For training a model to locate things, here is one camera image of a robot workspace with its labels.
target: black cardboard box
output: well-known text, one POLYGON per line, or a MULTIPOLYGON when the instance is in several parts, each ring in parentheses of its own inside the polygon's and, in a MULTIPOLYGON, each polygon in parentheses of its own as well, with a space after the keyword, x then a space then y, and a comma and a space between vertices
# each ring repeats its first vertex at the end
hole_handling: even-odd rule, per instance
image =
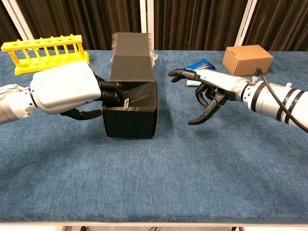
POLYGON ((113 138, 152 138, 157 127, 158 100, 149 35, 117 33, 114 46, 110 80, 121 84, 125 104, 103 106, 106 134, 113 138))

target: curtain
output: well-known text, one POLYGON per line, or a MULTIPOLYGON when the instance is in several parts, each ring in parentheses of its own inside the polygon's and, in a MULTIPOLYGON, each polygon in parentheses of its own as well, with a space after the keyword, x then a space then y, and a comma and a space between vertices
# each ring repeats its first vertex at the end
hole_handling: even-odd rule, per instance
POLYGON ((156 50, 234 46, 247 0, 155 0, 156 50))
POLYGON ((18 39, 21 40, 21 37, 2 1, 0 1, 0 28, 0 46, 4 42, 12 42, 18 39))
POLYGON ((258 0, 243 45, 308 51, 308 0, 258 0))
POLYGON ((17 0, 33 37, 82 35, 86 50, 110 50, 115 32, 141 32, 139 0, 17 0))

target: robotic hand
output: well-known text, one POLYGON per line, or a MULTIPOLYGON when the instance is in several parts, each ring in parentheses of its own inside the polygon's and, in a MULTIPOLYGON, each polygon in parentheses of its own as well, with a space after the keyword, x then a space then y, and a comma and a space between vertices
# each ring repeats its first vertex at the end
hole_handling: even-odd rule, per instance
POLYGON ((85 61, 37 72, 27 88, 16 84, 0 87, 0 124, 29 117, 36 108, 76 120, 93 119, 102 115, 100 109, 80 112, 76 108, 93 101, 122 106, 120 89, 119 83, 98 77, 85 61))
POLYGON ((198 118, 190 120, 189 125, 206 122, 227 100, 230 100, 244 102, 248 109, 254 112, 300 127, 308 132, 308 93, 291 88, 289 83, 287 86, 269 83, 259 68, 252 81, 210 69, 196 71, 176 69, 168 75, 173 77, 172 82, 186 78, 201 82, 195 94, 198 102, 205 108, 205 112, 198 118), (262 76, 263 81, 258 81, 259 75, 262 76), (211 103, 204 99, 204 92, 205 96, 212 100, 211 103))

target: white label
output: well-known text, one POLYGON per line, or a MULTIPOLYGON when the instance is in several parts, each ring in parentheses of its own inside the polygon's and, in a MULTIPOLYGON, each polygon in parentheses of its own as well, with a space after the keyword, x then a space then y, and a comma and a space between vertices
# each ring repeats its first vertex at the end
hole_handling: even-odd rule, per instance
POLYGON ((188 87, 198 87, 201 84, 199 81, 187 80, 188 87))
POLYGON ((123 109, 128 108, 128 103, 129 103, 129 98, 124 100, 124 107, 123 107, 123 109))

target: blue fabric surface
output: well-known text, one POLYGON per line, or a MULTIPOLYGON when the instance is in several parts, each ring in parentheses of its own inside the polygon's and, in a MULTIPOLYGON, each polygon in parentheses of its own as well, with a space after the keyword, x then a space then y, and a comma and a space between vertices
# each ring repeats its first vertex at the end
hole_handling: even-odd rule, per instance
MULTIPOLYGON (((89 51, 108 79, 110 51, 89 51)), ((168 72, 223 51, 157 51, 159 120, 151 140, 107 138, 102 118, 76 121, 37 110, 0 126, 0 221, 308 223, 308 135, 227 102, 203 108, 195 88, 168 72)), ((308 53, 271 52, 269 81, 308 90, 308 53)), ((0 53, 0 86, 28 86, 0 53)), ((99 108, 100 103, 82 107, 99 108)))

